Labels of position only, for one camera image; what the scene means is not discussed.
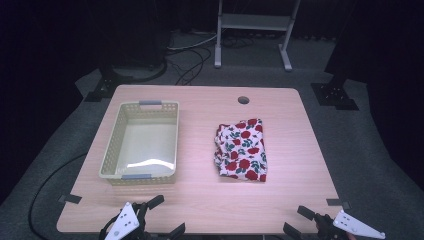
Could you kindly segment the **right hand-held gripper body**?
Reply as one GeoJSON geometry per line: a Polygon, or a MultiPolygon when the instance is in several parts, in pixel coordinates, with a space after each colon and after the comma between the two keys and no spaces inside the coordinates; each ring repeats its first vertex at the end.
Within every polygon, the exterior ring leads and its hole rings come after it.
{"type": "Polygon", "coordinates": [[[361,222],[355,217],[340,210],[335,218],[328,214],[316,213],[313,220],[318,227],[318,238],[320,240],[350,240],[349,234],[374,239],[385,239],[386,234],[361,222]]]}

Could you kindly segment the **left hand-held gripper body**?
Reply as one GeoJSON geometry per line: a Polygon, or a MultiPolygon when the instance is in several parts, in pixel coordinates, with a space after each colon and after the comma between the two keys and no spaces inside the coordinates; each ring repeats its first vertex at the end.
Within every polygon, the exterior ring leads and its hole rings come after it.
{"type": "Polygon", "coordinates": [[[126,202],[120,213],[104,227],[104,240],[145,240],[146,203],[126,202]]]}

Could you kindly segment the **cream plastic basket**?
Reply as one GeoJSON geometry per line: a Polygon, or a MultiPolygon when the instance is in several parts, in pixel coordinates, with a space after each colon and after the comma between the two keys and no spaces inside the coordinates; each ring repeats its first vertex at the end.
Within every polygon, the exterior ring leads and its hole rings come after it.
{"type": "Polygon", "coordinates": [[[120,105],[99,177],[112,185],[175,182],[179,103],[139,100],[120,105]]]}

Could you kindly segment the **red floral cloth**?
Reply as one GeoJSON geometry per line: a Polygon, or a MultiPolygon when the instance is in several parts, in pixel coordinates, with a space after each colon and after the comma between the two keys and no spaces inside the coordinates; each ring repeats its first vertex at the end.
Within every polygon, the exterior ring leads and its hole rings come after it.
{"type": "Polygon", "coordinates": [[[214,163],[220,176],[266,181],[268,166],[261,119],[220,124],[214,141],[214,163]]]}

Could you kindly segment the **black tape strip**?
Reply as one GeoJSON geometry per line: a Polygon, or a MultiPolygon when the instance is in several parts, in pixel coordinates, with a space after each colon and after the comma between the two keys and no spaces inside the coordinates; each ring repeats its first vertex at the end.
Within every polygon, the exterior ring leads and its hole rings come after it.
{"type": "Polygon", "coordinates": [[[80,196],[76,196],[76,195],[72,195],[72,194],[61,195],[59,197],[58,201],[61,202],[61,203],[78,204],[81,201],[81,197],[80,196]]]}
{"type": "Polygon", "coordinates": [[[341,199],[327,199],[326,202],[328,206],[340,206],[344,210],[351,209],[351,204],[348,201],[343,201],[341,199]]]}

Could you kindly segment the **black stand base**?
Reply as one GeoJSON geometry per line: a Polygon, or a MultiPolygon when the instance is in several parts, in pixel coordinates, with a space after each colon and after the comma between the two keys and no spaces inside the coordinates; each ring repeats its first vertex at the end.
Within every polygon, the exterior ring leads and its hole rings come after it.
{"type": "Polygon", "coordinates": [[[111,98],[119,85],[130,83],[133,80],[132,76],[117,73],[111,65],[102,66],[99,71],[101,78],[95,89],[88,93],[84,99],[85,102],[100,102],[104,98],[111,98]]]}

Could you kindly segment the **white metal stand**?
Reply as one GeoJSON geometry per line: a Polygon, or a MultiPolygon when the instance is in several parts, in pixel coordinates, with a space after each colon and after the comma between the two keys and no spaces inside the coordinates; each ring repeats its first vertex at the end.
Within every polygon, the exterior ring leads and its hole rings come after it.
{"type": "Polygon", "coordinates": [[[287,72],[293,70],[287,47],[291,38],[292,30],[296,21],[298,9],[301,0],[294,0],[292,12],[289,16],[266,16],[266,15],[249,15],[249,14],[236,14],[224,13],[223,1],[218,2],[217,14],[217,30],[216,30],[216,43],[214,52],[214,67],[220,68],[222,66],[222,33],[226,29],[241,29],[241,30],[267,30],[284,32],[284,41],[278,45],[280,56],[283,62],[284,69],[287,72]]]}

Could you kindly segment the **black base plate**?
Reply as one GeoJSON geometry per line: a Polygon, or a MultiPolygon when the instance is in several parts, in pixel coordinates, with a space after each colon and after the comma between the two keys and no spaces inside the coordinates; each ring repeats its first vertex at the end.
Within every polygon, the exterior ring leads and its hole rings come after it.
{"type": "Polygon", "coordinates": [[[336,110],[358,110],[356,102],[343,88],[345,82],[345,79],[333,77],[328,83],[312,83],[311,87],[321,106],[334,106],[336,110]]]}

